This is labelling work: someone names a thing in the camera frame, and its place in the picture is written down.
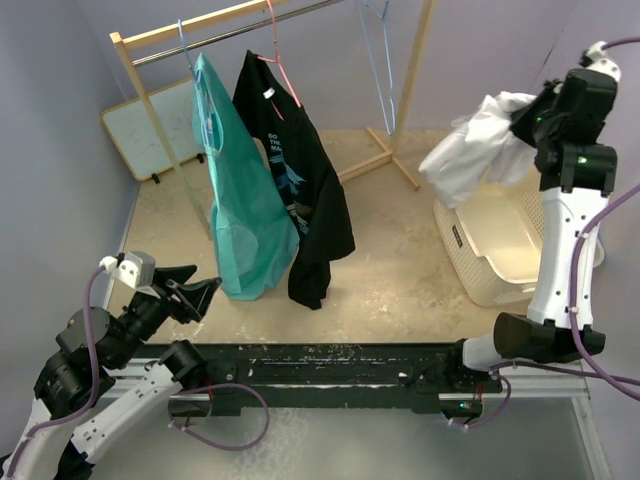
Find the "white t shirt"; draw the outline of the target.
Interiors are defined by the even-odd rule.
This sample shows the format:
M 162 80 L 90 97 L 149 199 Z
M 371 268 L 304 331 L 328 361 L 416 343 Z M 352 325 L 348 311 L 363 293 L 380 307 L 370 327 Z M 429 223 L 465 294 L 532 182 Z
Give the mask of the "white t shirt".
M 511 132 L 511 115 L 534 99 L 506 91 L 487 95 L 473 114 L 452 122 L 453 131 L 419 166 L 443 205 L 466 201 L 482 181 L 510 187 L 524 178 L 536 150 Z

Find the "teal t shirt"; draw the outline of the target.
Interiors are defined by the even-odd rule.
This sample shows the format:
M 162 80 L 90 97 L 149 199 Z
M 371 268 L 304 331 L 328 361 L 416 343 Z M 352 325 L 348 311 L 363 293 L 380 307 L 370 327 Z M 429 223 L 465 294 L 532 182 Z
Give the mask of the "teal t shirt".
M 194 66 L 219 125 L 218 153 L 198 143 L 207 156 L 214 192 L 210 224 L 217 271 L 230 299 L 255 300 L 276 287 L 288 270 L 298 234 L 214 67 L 204 55 Z

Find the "black t shirt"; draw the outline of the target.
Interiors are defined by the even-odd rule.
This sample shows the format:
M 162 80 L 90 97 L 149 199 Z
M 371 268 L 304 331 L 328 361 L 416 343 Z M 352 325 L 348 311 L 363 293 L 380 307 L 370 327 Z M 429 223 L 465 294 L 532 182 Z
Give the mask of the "black t shirt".
M 251 137 L 259 140 L 271 174 L 299 236 L 288 295 L 318 310 L 331 281 L 330 263 L 351 255 L 355 238 L 344 189 L 320 136 L 258 54 L 247 51 L 233 104 Z

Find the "blue hanger of white shirt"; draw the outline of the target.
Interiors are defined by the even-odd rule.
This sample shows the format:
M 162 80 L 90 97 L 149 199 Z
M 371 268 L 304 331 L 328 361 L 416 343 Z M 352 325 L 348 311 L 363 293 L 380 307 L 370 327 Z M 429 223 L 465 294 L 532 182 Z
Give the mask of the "blue hanger of white shirt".
M 396 95 L 389 37 L 391 2 L 375 5 L 372 1 L 357 1 L 362 33 L 371 65 L 384 128 L 388 135 L 396 132 Z

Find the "blue hanger of teal shirt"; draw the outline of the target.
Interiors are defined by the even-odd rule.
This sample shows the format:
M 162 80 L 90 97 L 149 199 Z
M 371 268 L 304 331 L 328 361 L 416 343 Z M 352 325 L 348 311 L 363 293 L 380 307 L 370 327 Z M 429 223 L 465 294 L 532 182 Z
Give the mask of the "blue hanger of teal shirt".
M 194 62 L 187 46 L 181 19 L 177 20 L 177 25 L 182 51 L 188 62 L 189 72 L 194 88 L 194 118 L 196 123 L 194 130 L 198 131 L 198 138 L 196 139 L 196 142 L 206 150 L 212 150 L 213 152 L 218 153 L 220 151 L 220 134 L 216 112 L 211 109 L 209 98 L 205 95 L 202 74 L 197 72 L 195 69 Z

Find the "pink hanger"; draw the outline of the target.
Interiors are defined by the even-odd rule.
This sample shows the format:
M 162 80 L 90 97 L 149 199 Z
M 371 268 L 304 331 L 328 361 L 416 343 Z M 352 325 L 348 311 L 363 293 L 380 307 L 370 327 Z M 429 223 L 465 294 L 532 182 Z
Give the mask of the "pink hanger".
M 277 27 L 277 20 L 276 20 L 276 15 L 275 15 L 275 11 L 274 11 L 274 7 L 273 4 L 270 0 L 266 0 L 266 4 L 269 10 L 269 14 L 270 14 L 270 21 L 271 21 L 271 25 L 272 25 L 272 29 L 273 29 L 273 48 L 274 48 L 274 59 L 272 60 L 272 63 L 276 63 L 276 65 L 278 66 L 280 73 L 282 75 L 282 78 L 286 84 L 286 87 L 289 91 L 289 94 L 291 95 L 294 103 L 296 104 L 296 106 L 298 108 L 302 107 L 302 103 L 299 100 L 298 95 L 296 94 L 296 91 L 294 89 L 293 84 L 291 83 L 289 76 L 287 75 L 286 69 L 282 63 L 282 57 L 281 57 L 281 49 L 280 49 L 280 43 L 279 43 L 279 34 L 278 34 L 278 27 Z

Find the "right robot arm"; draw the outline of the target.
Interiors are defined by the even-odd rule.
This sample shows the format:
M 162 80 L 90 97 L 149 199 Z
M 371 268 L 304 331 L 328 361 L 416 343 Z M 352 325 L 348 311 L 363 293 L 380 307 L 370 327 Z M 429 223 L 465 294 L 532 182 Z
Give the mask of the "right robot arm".
M 604 350 L 594 330 L 591 284 L 599 222 L 609 204 L 618 164 L 614 148 L 599 143 L 614 106 L 620 72 L 574 68 L 548 81 L 510 116 L 510 130 L 536 151 L 544 236 L 538 280 L 524 315 L 501 313 L 491 333 L 461 344 L 445 366 L 446 383 L 467 391 L 507 360 L 569 363 Z

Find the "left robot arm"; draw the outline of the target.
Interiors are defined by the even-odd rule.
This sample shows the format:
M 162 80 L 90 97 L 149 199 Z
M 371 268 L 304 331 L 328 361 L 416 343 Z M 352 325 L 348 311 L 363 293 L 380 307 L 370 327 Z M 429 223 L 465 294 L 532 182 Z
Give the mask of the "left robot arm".
M 190 282 L 194 265 L 150 268 L 134 277 L 135 292 L 117 315 L 88 300 L 56 338 L 58 351 L 34 385 L 29 420 L 2 465 L 5 479 L 87 479 L 110 444 L 152 405 L 181 391 L 194 392 L 206 378 L 206 362 L 187 340 L 173 343 L 143 379 L 96 416 L 99 398 L 167 320 L 198 322 L 221 279 Z

